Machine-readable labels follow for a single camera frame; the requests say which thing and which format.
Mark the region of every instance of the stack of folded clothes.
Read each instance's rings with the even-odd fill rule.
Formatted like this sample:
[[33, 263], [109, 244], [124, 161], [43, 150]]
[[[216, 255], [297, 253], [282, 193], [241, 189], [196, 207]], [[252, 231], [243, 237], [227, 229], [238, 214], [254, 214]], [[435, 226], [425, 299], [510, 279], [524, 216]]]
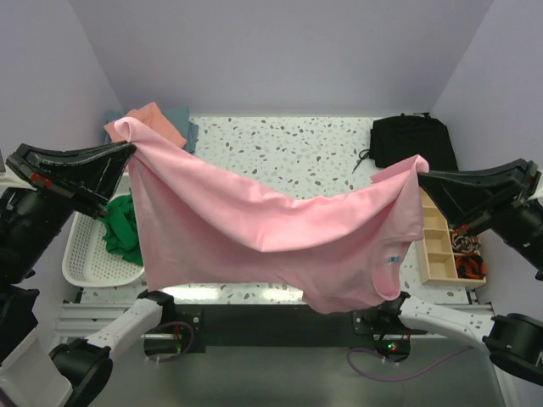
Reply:
[[146, 104], [140, 109], [133, 109], [127, 114], [108, 111], [105, 114], [104, 144], [121, 142], [124, 139], [117, 133], [113, 123], [122, 117], [133, 117], [150, 127], [162, 137], [183, 148], [190, 154], [196, 151], [198, 125], [188, 121], [188, 107], [177, 106], [161, 111], [156, 102]]

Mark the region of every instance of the white plastic basket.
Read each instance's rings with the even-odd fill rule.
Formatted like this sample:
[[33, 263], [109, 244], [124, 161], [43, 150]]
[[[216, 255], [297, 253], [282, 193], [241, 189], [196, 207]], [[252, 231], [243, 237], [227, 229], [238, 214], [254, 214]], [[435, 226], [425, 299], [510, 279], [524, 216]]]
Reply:
[[[130, 178], [125, 173], [112, 199], [130, 193]], [[77, 213], [64, 252], [64, 278], [78, 287], [113, 287], [133, 282], [143, 267], [124, 261], [105, 250], [105, 226], [100, 220]]]

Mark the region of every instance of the orange and black cloth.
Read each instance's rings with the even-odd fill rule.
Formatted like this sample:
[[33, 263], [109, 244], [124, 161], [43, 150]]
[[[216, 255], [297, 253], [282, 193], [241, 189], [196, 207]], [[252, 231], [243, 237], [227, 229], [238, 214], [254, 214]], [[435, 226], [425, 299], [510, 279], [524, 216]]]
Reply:
[[486, 264], [478, 254], [457, 256], [456, 272], [460, 278], [482, 280], [486, 277]]

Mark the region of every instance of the blue folded cloth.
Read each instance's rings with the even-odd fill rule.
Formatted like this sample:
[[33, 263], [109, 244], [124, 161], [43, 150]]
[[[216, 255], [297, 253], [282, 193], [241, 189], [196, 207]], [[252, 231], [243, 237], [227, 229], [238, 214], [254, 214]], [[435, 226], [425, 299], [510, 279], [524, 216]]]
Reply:
[[[183, 150], [194, 154], [196, 151], [196, 142], [198, 141], [198, 125], [188, 121], [188, 107], [187, 106], [177, 106], [175, 108], [162, 110], [162, 113], [173, 124], [173, 126], [181, 133], [183, 137], [187, 140], [187, 144], [183, 147]], [[112, 121], [116, 121], [124, 117], [121, 112], [116, 112], [109, 110], [105, 113], [105, 124]], [[111, 142], [109, 134], [104, 130], [104, 144]]]

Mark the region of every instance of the pink shirt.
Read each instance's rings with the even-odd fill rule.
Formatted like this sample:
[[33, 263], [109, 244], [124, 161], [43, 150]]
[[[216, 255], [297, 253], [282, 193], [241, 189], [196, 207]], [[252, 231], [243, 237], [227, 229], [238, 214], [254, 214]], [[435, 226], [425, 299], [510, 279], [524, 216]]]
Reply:
[[129, 173], [149, 289], [286, 283], [322, 313], [400, 294], [400, 263], [423, 238], [422, 157], [382, 170], [367, 188], [299, 200], [205, 163], [135, 119], [115, 129], [137, 147]]

